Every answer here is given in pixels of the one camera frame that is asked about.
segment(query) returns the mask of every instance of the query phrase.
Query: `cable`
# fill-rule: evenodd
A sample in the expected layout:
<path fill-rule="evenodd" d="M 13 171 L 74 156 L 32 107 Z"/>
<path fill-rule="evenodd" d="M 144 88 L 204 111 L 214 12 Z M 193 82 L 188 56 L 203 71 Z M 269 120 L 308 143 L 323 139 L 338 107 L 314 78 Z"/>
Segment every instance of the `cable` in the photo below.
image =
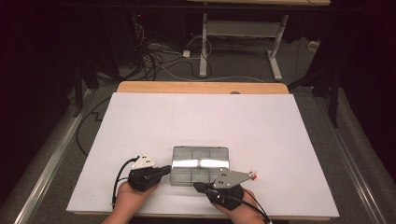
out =
<path fill-rule="evenodd" d="M 140 43 L 139 43 L 139 45 L 137 46 L 138 48 L 140 48 L 140 46 L 142 46 L 142 44 L 143 44 L 143 39 L 145 38 L 145 29 L 143 29 L 143 27 L 142 27 L 141 25 L 139 25 L 139 24 L 135 24 L 135 26 L 137 26 L 137 27 L 140 28 L 140 29 L 139 29 L 139 33 L 138 33 L 136 39 L 139 39 L 140 34 L 142 34 L 142 38 L 141 38 L 141 40 L 140 40 Z"/>
<path fill-rule="evenodd" d="M 148 44 L 148 46 L 150 46 L 150 45 L 158 45 L 158 46 L 161 46 L 159 49 L 154 50 L 155 52 L 181 55 L 181 53 L 177 52 L 175 49 L 172 49 L 172 48 L 170 48 L 170 47 L 167 47 L 167 46 L 165 46 L 165 45 L 163 45 L 163 44 L 156 44 L 156 43 Z M 162 48 L 171 49 L 172 51 L 160 51 L 160 49 L 162 49 Z"/>
<path fill-rule="evenodd" d="M 104 102 L 108 101 L 109 99 L 111 99 L 111 96 L 107 97 L 105 100 L 101 101 L 96 107 L 94 107 L 90 112 L 88 112 L 88 114 L 82 119 L 81 123 L 77 126 L 77 130 L 76 130 L 76 141 L 77 141 L 77 145 L 78 148 L 81 150 L 81 152 L 85 155 L 88 156 L 88 153 L 82 148 L 81 143 L 79 142 L 79 129 L 81 128 L 82 124 L 84 123 L 84 121 L 87 119 L 87 117 L 93 112 L 93 110 L 95 110 L 97 107 L 99 107 L 100 105 L 102 105 Z"/>
<path fill-rule="evenodd" d="M 198 78 L 200 78 L 200 80 L 193 80 L 193 79 L 187 79 L 187 78 L 184 78 L 184 77 L 177 77 L 177 76 L 175 76 L 175 75 L 173 75 L 171 72 L 169 72 L 169 70 L 167 69 L 167 68 L 170 68 L 170 67 L 172 67 L 172 66 L 174 66 L 174 65 L 176 65 L 176 64 L 179 64 L 179 63 L 189 63 L 189 62 L 178 62 L 178 63 L 174 63 L 174 64 L 172 64 L 172 65 L 170 65 L 170 66 L 168 66 L 168 67 L 163 67 L 161 64 L 157 64 L 157 66 L 159 67 L 159 68 L 161 68 L 163 71 L 165 71 L 168 75 L 170 75 L 171 77 L 174 77 L 174 78 L 176 78 L 176 79 L 179 79 L 179 80 L 183 80 L 183 81 L 190 81 L 190 82 L 198 82 L 198 81 L 215 81 L 215 80 L 222 80 L 222 79 L 228 79 L 228 78 L 237 78 L 237 77 L 241 77 L 241 78 L 247 78 L 247 79 L 252 79 L 252 80 L 255 80 L 255 81 L 258 81 L 258 82 L 263 82 L 264 83 L 264 81 L 262 81 L 262 80 L 260 80 L 260 79 L 257 79 L 257 78 L 255 78 L 255 77 L 244 77 L 244 76 L 231 76 L 231 77 L 216 77 L 216 78 L 202 78 L 202 77 L 198 77 Z"/>
<path fill-rule="evenodd" d="M 234 49 L 243 49 L 243 48 L 247 48 L 247 47 L 257 47 L 259 46 L 266 38 L 265 37 L 255 37 L 250 39 L 245 39 L 245 38 L 239 38 L 239 39 L 232 39 L 230 36 L 226 36 L 225 38 L 221 38 L 218 36 L 214 36 L 214 35 L 209 35 L 208 37 L 213 38 L 214 40 L 218 40 L 218 41 L 222 41 L 222 42 L 226 42 L 229 44 L 229 46 L 224 46 L 224 45 L 216 45 L 216 44 L 212 44 L 212 54 L 214 54 L 213 52 L 215 51 L 216 47 L 220 47 L 220 48 L 227 48 L 229 47 L 230 49 L 228 50 L 228 52 L 223 53 L 223 54 L 214 54 L 215 56 L 226 56 L 230 53 L 233 52 Z"/>
<path fill-rule="evenodd" d="M 136 157 L 136 158 L 133 158 L 133 159 L 130 159 L 130 160 L 126 161 L 126 162 L 121 166 L 121 169 L 120 169 L 119 173 L 117 174 L 117 178 L 116 178 L 116 181 L 115 181 L 115 183 L 114 183 L 113 197 L 112 197 L 112 199 L 111 199 L 111 204 L 113 205 L 113 208 L 114 208 L 114 205 L 116 204 L 116 200 L 117 200 L 117 196 L 116 196 L 117 185 L 118 185 L 119 182 L 120 182 L 120 176 L 121 176 L 121 174 L 122 174 L 122 171 L 123 171 L 123 169 L 125 168 L 125 166 L 128 165 L 128 163 L 130 163 L 130 162 L 132 162 L 132 161 L 137 161 L 137 159 L 139 159 L 139 157 Z"/>
<path fill-rule="evenodd" d="M 257 199 L 246 189 L 243 189 L 244 192 L 246 192 L 248 195 L 250 195 L 250 197 L 254 200 L 254 202 L 257 203 L 257 205 L 260 207 L 260 209 L 264 212 L 264 209 L 262 208 L 262 205 L 257 201 Z"/>
<path fill-rule="evenodd" d="M 201 38 L 201 39 L 205 40 L 205 41 L 209 44 L 209 47 L 210 47 L 210 48 L 209 48 L 209 53 L 207 53 L 206 57 L 209 56 L 210 53 L 212 52 L 212 45 L 210 44 L 210 41 L 209 41 L 207 38 L 203 38 L 203 37 L 201 37 L 200 35 L 194 37 L 194 38 L 189 42 L 189 44 L 188 44 L 187 47 L 186 47 L 186 50 L 189 50 L 190 44 L 192 43 L 193 40 L 195 40 L 195 39 L 197 39 L 197 38 Z"/>
<path fill-rule="evenodd" d="M 152 63 L 152 66 L 146 66 L 146 63 L 144 63 L 144 69 L 145 69 L 144 78 L 146 81 L 149 81 L 149 79 L 153 77 L 151 81 L 154 81 L 157 74 L 161 71 L 161 67 L 159 66 L 159 64 L 163 63 L 163 56 L 157 53 L 151 53 L 149 49 L 146 50 L 144 56 L 145 58 L 143 60 L 147 60 L 148 62 Z"/>
<path fill-rule="evenodd" d="M 262 215 L 262 218 L 264 218 L 265 223 L 267 223 L 267 224 L 272 223 L 271 219 L 267 216 L 267 214 L 264 212 L 263 209 L 260 210 L 259 208 L 257 208 L 253 204 L 245 202 L 245 201 L 240 200 L 240 199 L 237 199 L 237 198 L 232 197 L 232 196 L 223 195 L 223 194 L 220 194 L 219 196 L 220 196 L 220 198 L 223 197 L 223 198 L 226 198 L 226 199 L 231 199 L 231 200 L 234 200 L 236 202 L 242 203 L 242 204 L 254 209 L 256 212 L 258 212 L 260 215 Z"/>
<path fill-rule="evenodd" d="M 307 0 L 310 4 L 312 4 L 312 6 L 316 7 L 317 5 L 315 5 L 315 3 L 311 2 L 311 0 Z"/>

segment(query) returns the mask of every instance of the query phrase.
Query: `floor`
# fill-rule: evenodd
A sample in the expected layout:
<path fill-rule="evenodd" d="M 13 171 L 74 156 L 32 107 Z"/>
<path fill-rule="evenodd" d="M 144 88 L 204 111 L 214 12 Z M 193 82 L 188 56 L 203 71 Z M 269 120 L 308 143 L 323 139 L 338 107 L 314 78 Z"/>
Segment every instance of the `floor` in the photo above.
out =
<path fill-rule="evenodd" d="M 265 51 L 271 48 L 273 40 L 243 38 L 213 41 L 213 51 L 208 58 L 211 76 L 201 81 L 275 82 L 265 56 Z M 303 77 L 315 56 L 314 52 L 306 48 L 308 42 L 302 38 L 293 43 L 282 43 L 277 61 L 283 76 L 282 82 L 285 84 Z M 200 80 L 197 77 L 198 60 L 176 60 L 180 56 L 170 45 L 162 45 L 162 42 L 155 42 L 150 48 L 158 54 L 155 61 L 163 61 L 162 70 L 150 70 L 152 63 L 146 62 L 146 74 L 142 70 L 132 79 L 152 80 L 155 77 L 155 80 L 160 81 Z M 191 57 L 199 57 L 199 52 L 193 51 Z M 128 66 L 120 68 L 122 75 L 131 70 Z M 0 223 L 99 223 L 106 217 L 75 215 L 65 211 L 86 160 L 83 152 L 89 153 L 100 128 L 100 118 L 106 112 L 105 99 L 118 86 L 117 82 L 103 74 L 99 74 L 99 80 L 100 88 L 97 91 L 86 91 L 82 114 L 73 118 L 75 108 L 71 104 L 47 143 L 37 153 L 20 183 L 1 208 Z M 327 223 L 394 223 L 395 184 L 371 148 L 342 90 L 337 113 L 339 128 L 336 129 L 327 117 L 326 97 L 314 98 L 310 88 L 296 88 L 291 93 L 295 96 L 340 213 L 340 217 Z M 99 119 L 92 112 L 97 112 Z M 42 188 L 43 191 L 32 192 L 37 188 Z M 29 197 L 29 206 L 25 206 Z M 171 222 L 207 223 L 201 219 L 133 220 L 133 223 Z"/>

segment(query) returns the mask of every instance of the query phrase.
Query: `black cable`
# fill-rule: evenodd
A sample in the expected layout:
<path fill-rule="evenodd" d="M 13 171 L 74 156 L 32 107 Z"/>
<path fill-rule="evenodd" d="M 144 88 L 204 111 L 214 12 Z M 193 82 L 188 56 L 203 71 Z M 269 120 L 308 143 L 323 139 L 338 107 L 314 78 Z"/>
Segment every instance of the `black cable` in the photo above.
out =
<path fill-rule="evenodd" d="M 263 78 L 266 77 L 266 76 L 262 77 L 262 71 L 264 71 L 265 68 L 267 68 L 268 65 L 271 64 L 271 61 L 272 61 L 272 60 L 273 60 L 273 59 L 269 59 L 269 62 L 264 66 L 264 68 L 262 68 L 262 70 L 259 71 L 260 80 L 263 80 Z"/>
<path fill-rule="evenodd" d="M 116 196 L 117 185 L 118 185 L 119 182 L 120 182 L 120 176 L 121 176 L 121 174 L 122 174 L 122 171 L 123 171 L 123 169 L 125 168 L 125 166 L 128 165 L 128 163 L 130 163 L 130 162 L 132 162 L 132 161 L 137 161 L 137 159 L 139 159 L 139 157 L 132 158 L 132 159 L 126 161 L 126 162 L 121 166 L 121 169 L 120 169 L 119 173 L 117 174 L 117 178 L 116 178 L 116 181 L 115 181 L 115 183 L 114 183 L 113 197 L 112 197 L 112 199 L 111 199 L 111 203 L 113 204 L 113 208 L 114 208 L 114 205 L 116 204 L 116 200 L 117 200 L 117 196 Z"/>
<path fill-rule="evenodd" d="M 222 56 L 227 56 L 228 54 L 231 54 L 235 49 L 244 49 L 247 47 L 257 47 L 259 46 L 266 38 L 264 37 L 256 37 L 253 39 L 253 41 L 251 41 L 251 39 L 231 39 L 230 37 L 227 38 L 220 38 L 217 36 L 210 36 L 211 38 L 213 38 L 214 40 L 218 40 L 226 42 L 229 44 L 229 50 L 226 53 L 223 54 L 217 54 L 215 53 L 216 48 L 220 47 L 220 48 L 227 48 L 227 46 L 222 46 L 222 45 L 216 45 L 214 44 L 214 40 L 210 40 L 210 42 L 212 43 L 212 54 L 214 56 L 218 56 L 218 57 L 222 57 Z"/>
<path fill-rule="evenodd" d="M 137 75 L 140 71 L 142 71 L 142 69 L 143 69 L 143 64 L 142 63 L 143 62 L 140 61 L 139 64 L 137 65 L 136 69 L 134 71 L 130 72 L 128 75 L 126 75 L 125 78 L 126 79 L 131 78 L 131 77 Z"/>
<path fill-rule="evenodd" d="M 191 68 L 191 73 L 192 73 L 192 76 L 193 76 L 193 77 L 197 77 L 197 78 L 199 78 L 198 76 L 196 76 L 196 75 L 194 74 L 194 68 L 193 68 L 193 65 L 192 65 L 192 63 L 190 63 L 190 62 L 183 61 L 183 62 L 177 62 L 177 63 L 173 63 L 173 64 L 171 64 L 171 65 L 169 65 L 169 66 L 165 67 L 165 69 L 171 68 L 171 67 L 173 67 L 173 66 L 175 66 L 175 65 L 177 65 L 177 64 L 179 64 L 179 63 L 187 63 L 187 64 L 189 64 L 189 65 L 190 65 L 190 68 Z"/>
<path fill-rule="evenodd" d="M 150 49 L 150 50 L 152 50 L 152 51 L 154 51 L 154 52 L 160 51 L 160 49 L 163 48 L 163 44 L 159 44 L 159 45 L 160 45 L 160 47 L 159 47 L 158 49 Z"/>
<path fill-rule="evenodd" d="M 260 209 L 264 212 L 264 209 L 262 208 L 262 205 L 257 201 L 257 199 L 249 191 L 247 191 L 246 189 L 244 189 L 244 192 L 246 192 L 248 195 L 250 195 L 250 197 L 254 200 L 254 202 L 256 202 L 257 205 L 260 207 Z"/>
<path fill-rule="evenodd" d="M 271 223 L 271 219 L 267 216 L 267 214 L 264 212 L 263 209 L 260 210 L 259 208 L 257 208 L 257 207 L 254 206 L 253 204 L 248 203 L 248 202 L 245 202 L 245 201 L 240 200 L 240 199 L 237 199 L 237 198 L 232 197 L 232 196 L 220 195 L 220 197 L 221 197 L 221 196 L 224 197 L 224 198 L 226 198 L 226 199 L 231 199 L 231 200 L 234 200 L 234 201 L 236 201 L 236 202 L 242 203 L 242 204 L 244 204 L 244 205 L 246 205 L 246 206 L 248 206 L 248 207 L 254 209 L 254 210 L 257 211 L 260 215 L 262 215 L 262 217 L 264 218 L 265 223 L 267 223 L 267 224 Z"/>
<path fill-rule="evenodd" d="M 167 62 L 163 62 L 163 63 L 172 63 L 172 62 L 175 62 L 175 61 L 180 60 L 180 59 L 185 59 L 185 57 L 178 57 L 178 58 L 175 58 L 175 59 L 173 59 L 171 61 L 167 61 Z"/>
<path fill-rule="evenodd" d="M 151 77 L 153 79 L 151 81 L 154 81 L 157 74 L 161 71 L 161 64 L 163 63 L 163 56 L 157 54 L 157 53 L 151 53 L 149 50 L 147 50 L 145 56 L 148 58 L 148 61 L 152 63 L 152 66 L 146 66 L 145 64 L 145 79 L 146 81 L 149 81 Z"/>
<path fill-rule="evenodd" d="M 79 125 L 77 126 L 77 130 L 76 130 L 76 141 L 77 141 L 77 145 L 79 147 L 79 149 L 81 150 L 81 152 L 85 155 L 88 156 L 88 153 L 82 148 L 81 143 L 79 142 L 79 129 L 81 128 L 82 124 L 84 123 L 84 121 L 87 119 L 87 117 L 93 112 L 93 110 L 95 110 L 97 107 L 99 107 L 100 105 L 102 105 L 104 102 L 108 101 L 109 99 L 111 99 L 111 96 L 107 97 L 105 100 L 103 100 L 102 102 L 100 102 L 98 105 L 96 105 L 83 119 L 82 121 L 79 123 Z"/>

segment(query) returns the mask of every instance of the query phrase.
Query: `white paper sheet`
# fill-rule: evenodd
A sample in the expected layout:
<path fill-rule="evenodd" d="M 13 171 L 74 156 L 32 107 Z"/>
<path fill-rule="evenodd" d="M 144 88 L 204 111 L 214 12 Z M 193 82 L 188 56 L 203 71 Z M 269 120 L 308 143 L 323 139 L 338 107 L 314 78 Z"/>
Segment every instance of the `white paper sheet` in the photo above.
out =
<path fill-rule="evenodd" d="M 156 166 L 170 165 L 174 146 L 227 147 L 232 170 L 257 171 L 242 186 L 269 216 L 339 216 L 288 94 L 114 93 L 67 211 L 110 212 L 121 166 L 145 152 Z M 172 187 L 169 175 L 140 214 L 221 216 L 204 194 Z"/>

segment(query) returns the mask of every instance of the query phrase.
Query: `hand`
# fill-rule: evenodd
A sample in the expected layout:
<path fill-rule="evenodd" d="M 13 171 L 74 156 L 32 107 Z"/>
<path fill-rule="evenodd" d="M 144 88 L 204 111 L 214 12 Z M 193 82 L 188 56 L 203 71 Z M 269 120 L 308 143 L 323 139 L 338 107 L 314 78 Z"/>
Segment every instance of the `hand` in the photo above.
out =
<path fill-rule="evenodd" d="M 244 190 L 249 192 L 254 197 L 252 191 L 248 189 L 244 189 Z M 244 192 L 243 200 L 257 207 L 256 201 L 254 201 L 254 199 L 246 192 Z M 230 211 L 227 208 L 220 206 L 218 204 L 215 203 L 212 204 L 221 212 L 223 212 L 225 215 L 230 217 L 233 224 L 263 224 L 264 223 L 262 216 L 257 211 L 255 211 L 251 207 L 248 207 L 245 204 L 239 205 L 233 211 Z"/>
<path fill-rule="evenodd" d="M 152 187 L 144 192 L 131 188 L 128 182 L 123 182 L 119 186 L 116 205 L 110 216 L 102 224 L 125 224 L 143 206 L 149 195 L 158 188 L 159 185 Z"/>

